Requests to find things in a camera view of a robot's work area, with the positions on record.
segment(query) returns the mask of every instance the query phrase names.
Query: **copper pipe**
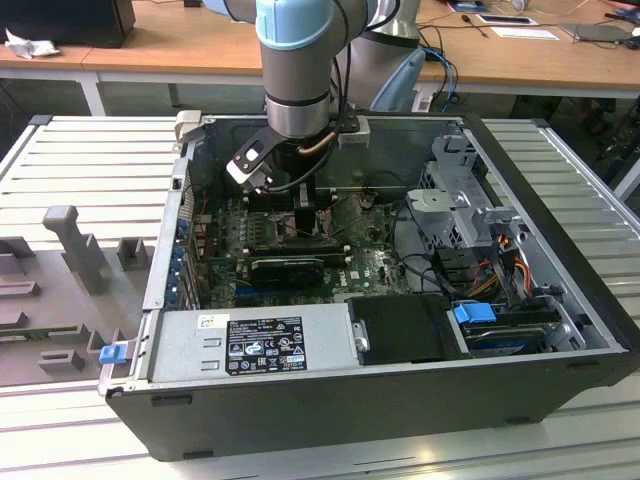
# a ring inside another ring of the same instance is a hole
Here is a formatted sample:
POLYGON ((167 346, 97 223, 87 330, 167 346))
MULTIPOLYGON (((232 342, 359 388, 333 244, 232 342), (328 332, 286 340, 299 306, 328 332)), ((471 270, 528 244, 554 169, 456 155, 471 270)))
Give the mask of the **copper pipe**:
POLYGON ((336 132, 329 132, 326 137, 320 140, 318 143, 309 148, 298 147, 298 153, 305 157, 318 153, 323 148, 329 146, 329 144, 336 138, 336 132))

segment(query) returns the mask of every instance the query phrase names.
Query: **blue cable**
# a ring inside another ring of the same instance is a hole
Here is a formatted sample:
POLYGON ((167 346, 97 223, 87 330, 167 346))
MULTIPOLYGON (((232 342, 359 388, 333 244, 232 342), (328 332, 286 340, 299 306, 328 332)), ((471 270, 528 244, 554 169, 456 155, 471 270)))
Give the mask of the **blue cable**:
POLYGON ((440 61, 440 63, 442 63, 442 65, 447 69, 447 75, 449 77, 449 93, 447 95, 447 100, 444 102, 444 107, 442 107, 442 112, 444 113, 447 110, 447 106, 449 105, 451 97, 453 96, 453 69, 451 68, 451 63, 435 50, 424 47, 423 50, 436 57, 440 61))

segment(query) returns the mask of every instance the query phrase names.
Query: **black computer case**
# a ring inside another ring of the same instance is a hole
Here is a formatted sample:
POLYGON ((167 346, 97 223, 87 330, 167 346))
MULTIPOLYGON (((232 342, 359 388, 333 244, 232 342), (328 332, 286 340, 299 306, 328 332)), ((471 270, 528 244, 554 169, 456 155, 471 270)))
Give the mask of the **black computer case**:
POLYGON ((5 28, 29 40, 56 45, 119 48, 133 29, 131 0, 2 0, 0 38, 5 28))

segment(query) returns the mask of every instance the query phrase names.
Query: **warning label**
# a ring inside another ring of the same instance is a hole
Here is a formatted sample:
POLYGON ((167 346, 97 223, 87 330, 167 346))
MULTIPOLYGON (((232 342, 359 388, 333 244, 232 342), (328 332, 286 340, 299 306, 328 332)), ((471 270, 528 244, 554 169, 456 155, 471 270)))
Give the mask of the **warning label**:
POLYGON ((232 320, 227 323, 229 375, 306 370, 301 317, 232 320))

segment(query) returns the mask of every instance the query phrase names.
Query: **desk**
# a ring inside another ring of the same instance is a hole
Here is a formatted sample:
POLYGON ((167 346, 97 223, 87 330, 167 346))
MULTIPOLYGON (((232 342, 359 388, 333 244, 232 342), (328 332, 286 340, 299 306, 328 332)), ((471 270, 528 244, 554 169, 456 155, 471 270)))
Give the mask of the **desk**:
MULTIPOLYGON (((562 13, 576 2, 532 0, 532 5, 562 13)), ((182 2, 135 1, 134 8, 136 27, 123 48, 66 47, 60 57, 30 62, 2 50, 0 77, 77 81, 93 115, 106 114, 100 82, 262 83, 260 49, 252 25, 232 23, 206 8, 184 8, 182 2)), ((591 0, 571 16, 531 16, 540 23, 594 23, 602 21, 607 11, 606 4, 591 0)), ((446 5, 423 0, 418 20, 448 12, 446 5)), ((465 25, 458 14, 434 23, 465 25)), ((435 41, 430 30, 428 38, 435 41)), ((504 39, 490 29, 485 29, 489 39, 472 28, 442 30, 447 56, 460 73, 458 91, 611 98, 635 98, 640 93, 637 52, 573 44, 558 27, 550 30, 560 41, 504 39)), ((439 86, 442 75, 439 64, 425 66, 418 88, 422 96, 439 86)))

